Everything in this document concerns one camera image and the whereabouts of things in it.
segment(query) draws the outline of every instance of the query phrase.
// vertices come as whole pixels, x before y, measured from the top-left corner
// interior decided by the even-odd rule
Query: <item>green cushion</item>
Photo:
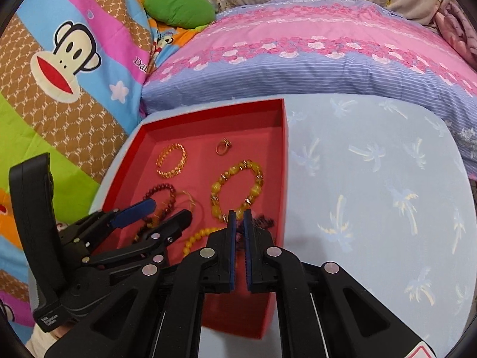
[[[144,0],[144,8],[157,21],[186,30],[215,20],[214,7],[207,0]]]

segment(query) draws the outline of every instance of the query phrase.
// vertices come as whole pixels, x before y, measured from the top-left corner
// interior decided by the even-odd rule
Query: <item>red tray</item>
[[[226,137],[232,148],[224,155],[215,152],[218,142]],[[156,173],[156,160],[170,144],[181,143],[188,161],[179,175],[171,179]],[[103,209],[126,208],[142,200],[151,187],[171,183],[176,190],[186,190],[196,201],[191,226],[183,236],[168,247],[171,264],[183,258],[185,241],[198,230],[223,227],[210,210],[210,187],[220,174],[244,159],[259,163],[264,174],[264,186],[252,205],[254,215],[265,214],[275,220],[272,230],[275,243],[283,245],[287,185],[287,121],[283,99],[248,102],[207,109],[158,120],[141,126],[118,168],[106,195]],[[173,151],[163,163],[172,169],[181,158]],[[220,191],[222,211],[236,209],[254,184],[252,171],[242,171],[231,177]],[[158,205],[168,194],[155,195]],[[177,193],[176,211],[189,208],[186,196]],[[116,230],[101,246],[101,251],[127,246],[141,224]],[[192,251],[206,245],[204,238]],[[247,291],[243,251],[237,252],[236,288],[227,295],[207,294],[202,324],[218,331],[244,337],[262,338],[271,321],[274,297],[271,294],[250,294]]]

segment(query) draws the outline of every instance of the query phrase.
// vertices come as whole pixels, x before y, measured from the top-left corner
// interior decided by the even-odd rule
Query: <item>yellow bead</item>
[[[262,192],[262,187],[260,187],[258,184],[256,184],[250,190],[250,195],[252,195],[254,197],[257,197],[258,195],[260,195],[260,192]]]
[[[235,210],[235,213],[237,214],[237,219],[241,220],[243,218],[243,208],[239,207],[237,210]]]
[[[213,185],[212,185],[212,192],[213,193],[218,193],[220,191],[220,183],[219,182],[215,182]]]
[[[250,164],[250,168],[252,168],[252,171],[257,173],[259,171],[262,170],[262,168],[260,167],[259,164],[255,163],[254,161],[252,161],[252,163]]]
[[[232,175],[235,175],[239,171],[238,166],[232,166],[228,169],[228,172],[230,172]]]
[[[222,216],[222,210],[220,209],[219,205],[212,206],[212,215],[217,218],[220,218]]]

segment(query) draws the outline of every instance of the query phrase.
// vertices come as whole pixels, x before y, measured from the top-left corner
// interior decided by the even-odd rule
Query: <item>white star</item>
[[[129,89],[124,86],[123,81],[118,81],[116,85],[109,85],[111,89],[111,99],[113,101],[119,101],[121,104],[126,102],[126,95],[129,93]]]

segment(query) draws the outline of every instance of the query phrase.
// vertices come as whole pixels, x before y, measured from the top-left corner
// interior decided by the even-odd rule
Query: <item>metal pin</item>
[[[143,267],[143,275],[152,276],[157,273],[157,266],[152,264],[147,264]]]
[[[162,254],[157,254],[152,258],[152,261],[159,264],[164,261],[164,256]]]
[[[270,257],[278,257],[278,256],[281,255],[281,249],[277,248],[276,246],[272,246],[272,247],[267,249],[267,254]]]
[[[326,263],[324,269],[330,274],[337,274],[340,271],[340,267],[335,263]]]
[[[212,248],[204,248],[200,250],[199,254],[201,255],[201,257],[211,258],[214,256],[215,250]]]

